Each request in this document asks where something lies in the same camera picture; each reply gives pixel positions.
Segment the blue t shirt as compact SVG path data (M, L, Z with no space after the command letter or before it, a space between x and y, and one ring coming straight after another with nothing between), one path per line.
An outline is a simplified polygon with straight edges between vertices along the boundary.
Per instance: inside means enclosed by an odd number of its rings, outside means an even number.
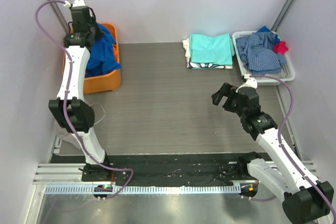
M102 76L121 69L114 52L114 46L117 45L115 37L103 24L98 24L98 26L104 35L92 46L86 66L86 78Z

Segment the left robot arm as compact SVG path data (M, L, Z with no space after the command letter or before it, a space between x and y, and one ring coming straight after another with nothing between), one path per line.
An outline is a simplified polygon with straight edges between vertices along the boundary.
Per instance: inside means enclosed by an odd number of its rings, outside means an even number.
M93 128L94 110L85 101L83 92L92 46L104 33L92 8L72 4L69 9L72 29L61 46L66 55L63 78L57 97L49 100L48 107L59 126L76 139L84 153L82 180L105 182L111 178L112 169Z

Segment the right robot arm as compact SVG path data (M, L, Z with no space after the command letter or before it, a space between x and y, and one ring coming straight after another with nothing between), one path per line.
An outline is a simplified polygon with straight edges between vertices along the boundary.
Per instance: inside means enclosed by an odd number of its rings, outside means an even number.
M256 178L281 202L291 223L309 223L329 214L334 189L309 171L289 147L272 117L261 110L257 82L249 79L239 87L224 83L212 94L213 105L226 98L223 109L238 115L242 127L274 162L272 168L255 152L238 159L237 173L242 179Z

